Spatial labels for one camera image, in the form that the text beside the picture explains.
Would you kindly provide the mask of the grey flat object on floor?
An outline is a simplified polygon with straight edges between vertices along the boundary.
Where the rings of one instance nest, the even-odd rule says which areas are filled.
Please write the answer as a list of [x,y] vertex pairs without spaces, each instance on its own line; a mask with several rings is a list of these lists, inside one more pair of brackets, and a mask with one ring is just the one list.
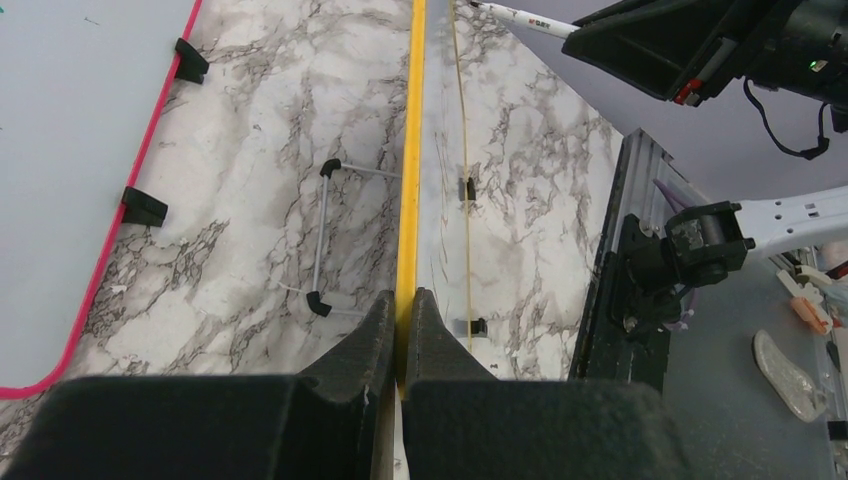
[[753,336],[755,363],[790,412],[812,423],[827,409],[827,396],[812,377],[793,363],[765,330]]

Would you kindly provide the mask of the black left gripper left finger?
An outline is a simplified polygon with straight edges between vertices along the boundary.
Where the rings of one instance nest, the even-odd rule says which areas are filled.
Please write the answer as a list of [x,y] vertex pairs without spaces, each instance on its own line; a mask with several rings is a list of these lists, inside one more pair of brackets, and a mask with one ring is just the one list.
[[294,375],[101,376],[56,387],[9,479],[389,479],[394,312]]

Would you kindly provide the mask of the orange white connector clutter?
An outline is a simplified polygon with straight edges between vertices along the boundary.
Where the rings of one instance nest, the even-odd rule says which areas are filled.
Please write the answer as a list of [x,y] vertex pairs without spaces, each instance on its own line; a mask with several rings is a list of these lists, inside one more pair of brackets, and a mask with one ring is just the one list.
[[790,306],[817,334],[847,326],[847,284],[808,265],[776,274],[789,292]]

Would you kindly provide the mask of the yellow framed whiteboard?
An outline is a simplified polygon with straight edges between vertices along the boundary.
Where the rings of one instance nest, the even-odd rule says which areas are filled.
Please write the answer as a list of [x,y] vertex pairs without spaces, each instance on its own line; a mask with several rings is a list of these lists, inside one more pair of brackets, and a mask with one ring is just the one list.
[[466,114],[456,4],[413,4],[396,275],[397,386],[409,475],[457,479],[459,403],[434,383],[479,364],[457,326],[470,319]]

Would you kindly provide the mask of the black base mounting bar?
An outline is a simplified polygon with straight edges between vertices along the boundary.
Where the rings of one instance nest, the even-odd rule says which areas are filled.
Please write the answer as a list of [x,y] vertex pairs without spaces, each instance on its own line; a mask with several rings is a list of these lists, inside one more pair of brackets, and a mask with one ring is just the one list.
[[670,333],[655,329],[630,339],[626,330],[633,326],[625,317],[631,281],[622,261],[630,249],[660,235],[644,233],[634,214],[622,214],[626,164],[620,151],[569,377],[643,383],[662,391]]

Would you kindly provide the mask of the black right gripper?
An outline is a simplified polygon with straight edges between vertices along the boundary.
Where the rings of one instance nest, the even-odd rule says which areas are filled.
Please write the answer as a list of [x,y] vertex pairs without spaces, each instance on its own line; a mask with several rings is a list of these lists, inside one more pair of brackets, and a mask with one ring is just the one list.
[[577,21],[562,53],[678,105],[717,97],[784,25],[787,1],[620,1]]

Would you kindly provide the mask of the white rainbow marker pen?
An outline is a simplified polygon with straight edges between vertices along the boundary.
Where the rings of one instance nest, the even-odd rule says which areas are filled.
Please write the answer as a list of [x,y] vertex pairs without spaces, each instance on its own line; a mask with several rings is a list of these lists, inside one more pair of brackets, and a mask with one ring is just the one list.
[[469,4],[477,10],[491,14],[499,21],[526,27],[563,40],[580,29],[577,25],[496,3],[469,1]]

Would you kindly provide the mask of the aluminium table edge rail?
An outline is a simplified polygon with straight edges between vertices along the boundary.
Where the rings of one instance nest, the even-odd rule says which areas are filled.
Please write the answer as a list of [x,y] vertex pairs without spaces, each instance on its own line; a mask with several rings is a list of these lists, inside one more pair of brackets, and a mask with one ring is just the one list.
[[627,135],[620,153],[626,164],[622,214],[634,214],[644,233],[662,236],[666,222],[676,212],[708,203],[707,197],[676,169],[674,158],[644,130]]

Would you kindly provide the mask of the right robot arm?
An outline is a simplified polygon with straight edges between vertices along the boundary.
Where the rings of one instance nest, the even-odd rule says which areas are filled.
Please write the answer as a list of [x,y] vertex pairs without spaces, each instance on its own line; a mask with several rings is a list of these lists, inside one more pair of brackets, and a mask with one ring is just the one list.
[[563,53],[597,68],[615,125],[642,129],[711,193],[740,200],[764,257],[847,236],[847,5],[620,1]]

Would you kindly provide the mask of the black pink whiteboard stand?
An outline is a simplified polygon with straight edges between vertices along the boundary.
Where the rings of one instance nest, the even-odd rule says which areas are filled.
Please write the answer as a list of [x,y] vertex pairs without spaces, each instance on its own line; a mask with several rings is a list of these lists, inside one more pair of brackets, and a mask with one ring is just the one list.
[[173,113],[173,109],[180,106],[182,89],[199,88],[210,71],[210,61],[205,54],[185,37],[175,40],[173,53],[172,64],[154,102],[151,118],[120,197],[120,225],[159,228],[169,216],[168,200],[159,196],[161,189],[156,187],[149,192],[147,188],[155,183],[155,174],[163,171],[159,166],[165,157],[163,152],[179,143],[184,136],[181,116]]

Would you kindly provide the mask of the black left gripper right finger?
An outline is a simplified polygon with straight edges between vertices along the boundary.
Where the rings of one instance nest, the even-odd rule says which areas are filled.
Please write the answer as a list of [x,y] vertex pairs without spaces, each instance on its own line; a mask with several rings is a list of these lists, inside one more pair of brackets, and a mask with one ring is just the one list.
[[658,392],[609,380],[500,380],[419,289],[402,402],[413,479],[689,479]]

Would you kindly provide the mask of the pink framed whiteboard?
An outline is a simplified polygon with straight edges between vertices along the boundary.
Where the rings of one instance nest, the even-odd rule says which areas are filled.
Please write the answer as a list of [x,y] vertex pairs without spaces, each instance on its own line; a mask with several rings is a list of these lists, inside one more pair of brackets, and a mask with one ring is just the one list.
[[65,373],[197,1],[1,5],[1,396]]

